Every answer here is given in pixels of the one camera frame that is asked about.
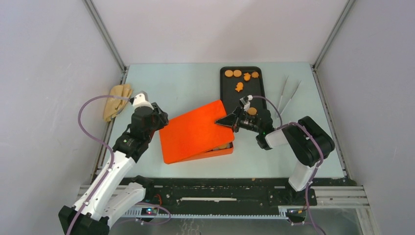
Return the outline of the orange cookie box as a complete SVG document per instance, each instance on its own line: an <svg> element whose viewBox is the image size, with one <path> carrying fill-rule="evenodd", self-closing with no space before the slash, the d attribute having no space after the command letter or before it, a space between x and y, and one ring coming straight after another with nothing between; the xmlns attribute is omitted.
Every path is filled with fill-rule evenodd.
<svg viewBox="0 0 415 235"><path fill-rule="evenodd" d="M194 155L194 156L187 157L187 158L182 158L182 159L179 159L178 157L165 157L165 156L163 156L163 161L166 164L173 164L173 163L179 163L179 162L188 162L188 161L193 161L193 160L200 160L200 159L218 157L218 156L223 156L223 155L229 155L229 154L233 153L234 146L233 146L232 142L229 142L227 144L228 144L228 148L226 148L226 149L215 148L215 149L212 149L210 151L200 153L198 155Z"/></svg>

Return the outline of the orange box lid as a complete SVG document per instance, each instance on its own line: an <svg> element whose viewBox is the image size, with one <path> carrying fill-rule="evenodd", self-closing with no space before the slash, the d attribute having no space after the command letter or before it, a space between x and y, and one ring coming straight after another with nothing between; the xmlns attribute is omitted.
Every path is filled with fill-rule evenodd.
<svg viewBox="0 0 415 235"><path fill-rule="evenodd" d="M226 114L223 102L216 100L171 119L159 131L162 156L182 159L233 142L233 131L215 124Z"/></svg>

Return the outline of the black cookie tray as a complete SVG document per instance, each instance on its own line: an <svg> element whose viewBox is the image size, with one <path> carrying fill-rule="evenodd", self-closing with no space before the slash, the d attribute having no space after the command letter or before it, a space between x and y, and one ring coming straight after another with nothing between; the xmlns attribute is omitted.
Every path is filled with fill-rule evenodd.
<svg viewBox="0 0 415 235"><path fill-rule="evenodd" d="M241 70L242 75L240 77L226 77L224 72L226 70ZM259 78L252 78L249 81L245 81L243 76L245 73L258 72ZM230 114L234 109L240 105L240 98L248 95L252 96L265 96L262 71L256 66L227 66L222 67L219 72L219 85L220 85L220 99L224 104L227 114ZM243 90L237 92L235 90L236 84L242 82L244 84Z"/></svg>

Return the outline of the metal tongs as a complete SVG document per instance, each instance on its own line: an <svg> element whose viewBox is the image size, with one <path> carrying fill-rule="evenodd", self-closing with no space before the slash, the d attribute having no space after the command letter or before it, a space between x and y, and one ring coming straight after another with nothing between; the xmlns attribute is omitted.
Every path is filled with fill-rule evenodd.
<svg viewBox="0 0 415 235"><path fill-rule="evenodd" d="M288 95L286 93L286 91L288 90L287 88L287 84L288 84L288 80L289 80L289 76L285 77L285 81L283 82L283 86L280 92L280 97L278 100L278 106L277 106L277 110L279 111L279 114L282 116L285 109L288 107L288 105L290 104L291 100L293 99L293 97L296 95L300 85L301 85L301 80L297 83L297 85L295 86L295 88L293 89L293 91L290 93L290 95ZM282 102L284 100L284 98L286 98L286 103L284 106L282 106Z"/></svg>

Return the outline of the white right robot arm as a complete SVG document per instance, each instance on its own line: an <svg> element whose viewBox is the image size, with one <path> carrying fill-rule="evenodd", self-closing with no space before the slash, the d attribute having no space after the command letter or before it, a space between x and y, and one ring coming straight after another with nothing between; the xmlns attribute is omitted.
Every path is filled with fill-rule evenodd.
<svg viewBox="0 0 415 235"><path fill-rule="evenodd" d="M215 123L230 128L235 133L239 129L256 132L256 141L264 150L283 144L290 145L297 163L288 179L284 197L292 205L304 199L303 191L312 184L317 169L335 149L333 139L309 116L275 128L270 111L259 110L257 114L250 115L243 108L237 107Z"/></svg>

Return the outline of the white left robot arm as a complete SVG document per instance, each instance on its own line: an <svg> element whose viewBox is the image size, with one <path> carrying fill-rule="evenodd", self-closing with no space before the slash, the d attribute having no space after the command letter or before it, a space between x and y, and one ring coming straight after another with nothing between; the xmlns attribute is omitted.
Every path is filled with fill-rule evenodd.
<svg viewBox="0 0 415 235"><path fill-rule="evenodd" d="M154 133L168 124L168 114L157 103L134 105L131 123L111 148L111 157L90 188L72 207L63 206L58 217L67 235L107 235L125 212L138 202L154 200L152 180L137 176L112 197L126 173L148 149Z"/></svg>

